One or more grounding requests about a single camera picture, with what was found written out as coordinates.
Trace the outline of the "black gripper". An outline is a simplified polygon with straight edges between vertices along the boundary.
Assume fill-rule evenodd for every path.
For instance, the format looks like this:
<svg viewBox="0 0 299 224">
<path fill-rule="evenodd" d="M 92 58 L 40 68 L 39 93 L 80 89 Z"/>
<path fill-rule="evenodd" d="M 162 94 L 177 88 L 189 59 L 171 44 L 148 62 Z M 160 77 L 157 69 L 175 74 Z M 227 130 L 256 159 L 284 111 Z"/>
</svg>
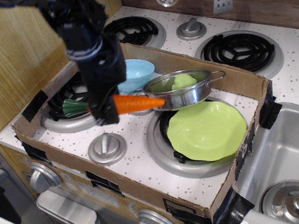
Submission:
<svg viewBox="0 0 299 224">
<path fill-rule="evenodd" d="M 103 37 L 100 50 L 91 57 L 76 59 L 76 64 L 87 87 L 90 112 L 97 124 L 119 123 L 112 94 L 126 80 L 126 64 L 117 37 Z"/>
</svg>

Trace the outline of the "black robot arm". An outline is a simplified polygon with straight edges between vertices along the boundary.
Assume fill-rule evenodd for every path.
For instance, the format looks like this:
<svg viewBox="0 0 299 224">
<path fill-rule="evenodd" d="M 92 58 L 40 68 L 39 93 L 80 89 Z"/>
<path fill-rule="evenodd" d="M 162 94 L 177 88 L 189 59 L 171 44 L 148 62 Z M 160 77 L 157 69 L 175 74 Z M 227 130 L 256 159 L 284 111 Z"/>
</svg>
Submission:
<svg viewBox="0 0 299 224">
<path fill-rule="evenodd" d="M 117 38 L 104 32 L 105 7 L 96 0 L 0 0 L 0 8 L 17 6 L 37 8 L 61 37 L 67 57 L 82 75 L 97 123 L 117 124 L 120 112 L 114 95 L 126 79 L 126 64 Z"/>
</svg>

